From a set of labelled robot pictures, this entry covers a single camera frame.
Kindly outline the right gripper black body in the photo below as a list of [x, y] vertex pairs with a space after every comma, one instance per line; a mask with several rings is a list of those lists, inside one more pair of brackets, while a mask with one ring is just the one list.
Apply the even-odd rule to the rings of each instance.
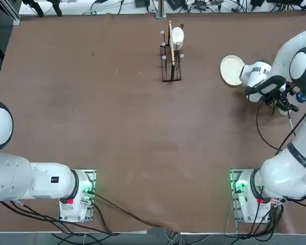
[[279, 89], [273, 89], [266, 94], [266, 105], [271, 106], [272, 114], [274, 114], [276, 110], [278, 110], [280, 114], [288, 114], [285, 95], [286, 94], [283, 94]]

